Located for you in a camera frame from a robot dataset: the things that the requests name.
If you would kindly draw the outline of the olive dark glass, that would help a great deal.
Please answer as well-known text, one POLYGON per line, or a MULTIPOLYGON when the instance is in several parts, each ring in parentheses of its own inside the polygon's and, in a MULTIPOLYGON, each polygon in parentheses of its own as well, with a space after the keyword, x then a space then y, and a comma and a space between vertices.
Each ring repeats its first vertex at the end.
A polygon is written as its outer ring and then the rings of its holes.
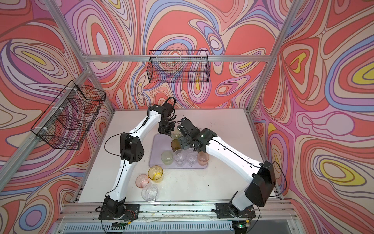
POLYGON ((180 141, 178 139, 173 139, 170 146, 173 152, 181 149, 180 141))

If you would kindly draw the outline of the bright green glass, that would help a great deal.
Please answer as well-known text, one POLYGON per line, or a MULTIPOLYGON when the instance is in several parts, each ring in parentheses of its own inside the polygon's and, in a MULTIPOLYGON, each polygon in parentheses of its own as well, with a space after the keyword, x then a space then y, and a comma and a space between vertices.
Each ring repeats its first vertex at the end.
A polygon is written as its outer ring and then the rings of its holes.
POLYGON ((174 129, 171 131, 171 136, 172 139, 177 139, 180 137, 180 131, 178 129, 174 129))

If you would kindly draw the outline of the small clear glass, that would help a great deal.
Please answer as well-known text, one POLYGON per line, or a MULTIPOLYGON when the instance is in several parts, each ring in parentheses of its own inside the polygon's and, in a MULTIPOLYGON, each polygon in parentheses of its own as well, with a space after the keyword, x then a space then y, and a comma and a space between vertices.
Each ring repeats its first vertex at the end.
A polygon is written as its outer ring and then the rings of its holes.
POLYGON ((197 154, 196 153, 188 153, 187 155, 188 165, 193 167, 197 163, 197 154))

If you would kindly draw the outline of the pink glass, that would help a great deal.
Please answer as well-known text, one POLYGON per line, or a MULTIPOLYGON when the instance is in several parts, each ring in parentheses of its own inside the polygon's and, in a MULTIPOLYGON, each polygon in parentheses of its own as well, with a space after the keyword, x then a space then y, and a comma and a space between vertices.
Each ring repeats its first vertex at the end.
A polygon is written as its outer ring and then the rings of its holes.
POLYGON ((136 178, 135 185, 138 188, 144 188, 149 184, 149 182, 150 182, 149 176, 147 174, 141 174, 136 178))
POLYGON ((209 154, 205 152, 199 152, 197 155, 197 161, 200 166, 207 166, 209 161, 209 154))

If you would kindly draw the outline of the pale green small glass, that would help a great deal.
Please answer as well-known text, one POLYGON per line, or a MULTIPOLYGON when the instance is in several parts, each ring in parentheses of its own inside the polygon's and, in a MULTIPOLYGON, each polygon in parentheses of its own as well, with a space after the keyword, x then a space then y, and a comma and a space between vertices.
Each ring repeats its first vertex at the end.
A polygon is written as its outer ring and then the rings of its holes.
POLYGON ((173 151, 166 150, 161 154, 161 160, 165 165, 171 165, 173 163, 173 151))

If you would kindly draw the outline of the yellow glass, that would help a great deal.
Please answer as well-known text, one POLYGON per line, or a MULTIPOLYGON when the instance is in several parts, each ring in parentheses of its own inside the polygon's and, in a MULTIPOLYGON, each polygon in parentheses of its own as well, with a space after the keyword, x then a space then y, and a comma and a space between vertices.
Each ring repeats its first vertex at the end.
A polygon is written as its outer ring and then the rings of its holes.
POLYGON ((152 166, 148 170, 148 177, 151 181, 159 183, 163 180, 164 171, 159 165, 152 166))

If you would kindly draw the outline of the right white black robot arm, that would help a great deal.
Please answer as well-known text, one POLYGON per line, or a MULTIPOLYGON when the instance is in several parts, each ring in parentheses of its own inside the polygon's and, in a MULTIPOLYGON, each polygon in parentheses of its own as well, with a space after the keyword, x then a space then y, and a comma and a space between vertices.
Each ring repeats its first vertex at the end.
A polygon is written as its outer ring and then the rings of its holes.
POLYGON ((259 162, 245 156, 207 128, 187 130, 179 126, 178 130, 184 144, 196 152, 204 152, 221 160, 247 181, 248 185, 232 197, 229 203, 232 210, 243 211, 252 205, 265 206, 276 184, 273 163, 259 162))

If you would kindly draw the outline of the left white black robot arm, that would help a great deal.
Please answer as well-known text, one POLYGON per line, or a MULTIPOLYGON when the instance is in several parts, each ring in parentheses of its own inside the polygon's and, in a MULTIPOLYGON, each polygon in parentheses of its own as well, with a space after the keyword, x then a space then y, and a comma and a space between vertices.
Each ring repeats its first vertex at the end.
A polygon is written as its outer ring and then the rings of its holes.
POLYGON ((143 140, 158 125, 160 134, 171 135, 174 130, 174 105, 165 102, 148 108, 146 117, 130 132, 123 132, 119 139, 120 169, 113 188, 106 193, 99 213, 100 220, 121 219, 125 212, 127 187, 135 166, 145 155, 143 140))

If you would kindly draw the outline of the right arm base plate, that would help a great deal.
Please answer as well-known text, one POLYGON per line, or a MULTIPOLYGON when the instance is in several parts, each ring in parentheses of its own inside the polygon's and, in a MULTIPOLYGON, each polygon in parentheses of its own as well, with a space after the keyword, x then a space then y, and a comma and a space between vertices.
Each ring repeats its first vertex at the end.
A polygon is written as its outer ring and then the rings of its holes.
POLYGON ((229 203, 216 203, 215 209, 212 209, 216 213, 218 219, 228 218, 246 218, 252 220, 256 217, 253 205, 246 207, 240 211, 235 206, 229 203))

